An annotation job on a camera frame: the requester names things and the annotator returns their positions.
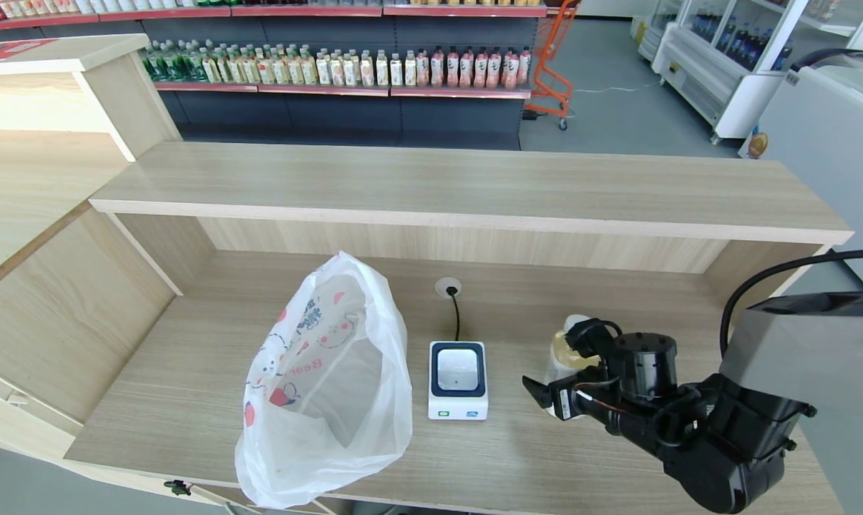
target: shopping cart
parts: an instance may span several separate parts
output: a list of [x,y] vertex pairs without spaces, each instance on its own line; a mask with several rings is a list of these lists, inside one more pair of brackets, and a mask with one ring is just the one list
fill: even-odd
[[[549,68],[550,62],[555,58],[562,46],[562,40],[571,29],[572,20],[581,0],[563,0],[558,7],[550,6],[545,19],[540,19],[537,26],[537,38],[533,46],[533,56],[536,63],[533,68],[533,85],[530,92],[530,101],[524,105],[524,118],[536,119],[544,114],[555,114],[559,117],[559,128],[568,128],[569,103],[572,101],[572,93],[575,85],[568,79],[559,75],[554,69]],[[537,100],[544,98],[555,99],[559,107],[544,107]]]

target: green bottle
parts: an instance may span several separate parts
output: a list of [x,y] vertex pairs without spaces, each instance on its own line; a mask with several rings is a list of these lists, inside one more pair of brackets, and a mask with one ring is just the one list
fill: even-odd
[[173,82],[183,82],[182,66],[180,66],[180,55],[173,49],[167,48],[167,43],[161,44],[161,58],[167,70],[167,79]]

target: gray floor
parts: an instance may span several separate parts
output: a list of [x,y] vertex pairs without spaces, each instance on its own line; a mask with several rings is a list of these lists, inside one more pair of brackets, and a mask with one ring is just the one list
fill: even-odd
[[[657,82],[635,52],[628,36],[628,22],[576,20],[555,69],[575,83],[575,88],[601,90],[636,88]],[[710,127],[669,87],[651,85],[634,92],[578,92],[572,99],[576,118],[562,132],[555,117],[524,122],[521,144],[525,150],[660,154],[675,156],[735,157],[736,142],[712,146]],[[856,290],[846,268],[821,265],[810,270],[789,293],[822,290]],[[827,420],[828,425],[841,418]],[[829,431],[810,428],[824,446]],[[841,466],[840,454],[821,456],[824,466],[832,460]],[[830,479],[837,492],[856,495],[860,486],[841,476]],[[0,514],[43,515],[104,512],[108,515],[173,514],[216,515],[218,506],[199,505],[93,482],[36,460],[0,450]]]

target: power cord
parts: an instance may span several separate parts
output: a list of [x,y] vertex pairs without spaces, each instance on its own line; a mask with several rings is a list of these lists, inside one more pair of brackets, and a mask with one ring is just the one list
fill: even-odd
[[451,296],[451,300],[454,301],[454,313],[457,314],[457,333],[454,334],[454,342],[460,341],[460,308],[457,307],[457,288],[454,286],[448,286],[445,293]]
[[721,348],[721,358],[723,358],[723,353],[727,351],[727,333],[729,333],[730,319],[733,316],[733,309],[736,308],[736,303],[740,300],[740,297],[742,297],[746,291],[749,291],[750,288],[755,286],[756,283],[759,283],[759,281],[764,280],[766,277],[773,276],[778,273],[784,273],[784,271],[787,270],[794,270],[794,268],[845,260],[863,260],[863,250],[847,250],[844,252],[833,252],[831,254],[812,255],[812,257],[802,257],[800,260],[785,261],[780,265],[766,268],[765,270],[762,270],[761,273],[755,274],[753,277],[748,278],[748,280],[743,281],[743,284],[738,286],[736,290],[733,291],[730,298],[727,299],[727,304],[725,304],[723,312],[721,313],[721,327],[718,331],[718,345]]

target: white plastic bag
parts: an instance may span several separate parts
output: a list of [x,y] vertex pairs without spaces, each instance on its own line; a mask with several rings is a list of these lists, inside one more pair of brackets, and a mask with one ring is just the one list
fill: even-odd
[[386,278],[340,252],[282,310],[248,373],[238,482],[283,509],[370,476],[412,437],[406,326]]

